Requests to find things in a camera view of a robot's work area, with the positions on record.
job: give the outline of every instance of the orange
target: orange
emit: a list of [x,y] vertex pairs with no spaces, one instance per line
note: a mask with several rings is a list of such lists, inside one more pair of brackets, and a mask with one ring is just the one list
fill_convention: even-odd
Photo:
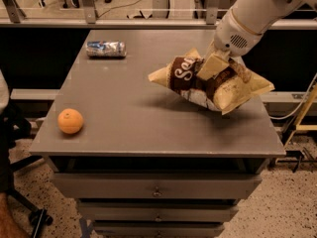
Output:
[[75,109],[66,108],[62,110],[57,118],[59,129],[66,134],[77,133],[82,125],[82,115]]

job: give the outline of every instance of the gray drawer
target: gray drawer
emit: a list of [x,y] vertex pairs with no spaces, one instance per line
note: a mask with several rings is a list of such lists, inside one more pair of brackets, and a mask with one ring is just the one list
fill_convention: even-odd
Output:
[[53,183],[73,198],[246,199],[258,175],[237,174],[55,174]]
[[114,223],[94,222],[94,230],[104,236],[151,236],[160,237],[216,237],[224,230],[223,225],[191,223]]
[[204,203],[79,202],[78,211],[90,220],[228,222],[238,212],[238,207]]

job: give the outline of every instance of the brown chip bag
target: brown chip bag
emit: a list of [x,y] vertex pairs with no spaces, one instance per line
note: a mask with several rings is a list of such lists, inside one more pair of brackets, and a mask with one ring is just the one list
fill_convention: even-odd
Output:
[[[197,76],[202,67],[213,76],[206,77],[209,79]],[[274,90],[271,82],[233,59],[229,59],[228,66],[221,71],[219,66],[215,69],[206,67],[196,49],[151,73],[149,80],[177,92],[190,102],[222,114],[231,112],[256,95]]]

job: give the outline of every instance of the table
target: table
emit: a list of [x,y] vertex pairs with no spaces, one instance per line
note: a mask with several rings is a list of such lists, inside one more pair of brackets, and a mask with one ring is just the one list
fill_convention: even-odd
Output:
[[[107,236],[216,237],[285,151],[259,98],[222,116],[150,83],[148,74],[213,30],[93,30],[87,41],[124,41],[125,59],[81,49],[30,152],[53,183]],[[64,135],[58,113],[75,108],[82,130]]]

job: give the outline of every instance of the speckled floor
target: speckled floor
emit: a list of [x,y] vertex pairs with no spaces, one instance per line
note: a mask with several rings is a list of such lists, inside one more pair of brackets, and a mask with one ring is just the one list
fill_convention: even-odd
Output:
[[[317,156],[317,135],[296,135],[288,149],[306,148]],[[32,139],[20,140],[11,150],[14,162],[29,156]],[[317,238],[317,164],[281,164],[264,170],[263,182],[247,199],[239,203],[240,210],[231,222],[225,223],[220,238]],[[46,208],[53,218],[45,226],[43,238],[79,238],[82,235],[75,201],[65,198],[50,182],[53,172],[43,161],[15,173],[16,189],[39,208]],[[15,199],[10,205],[17,222],[32,233],[29,210]],[[92,231],[91,238],[101,238]]]

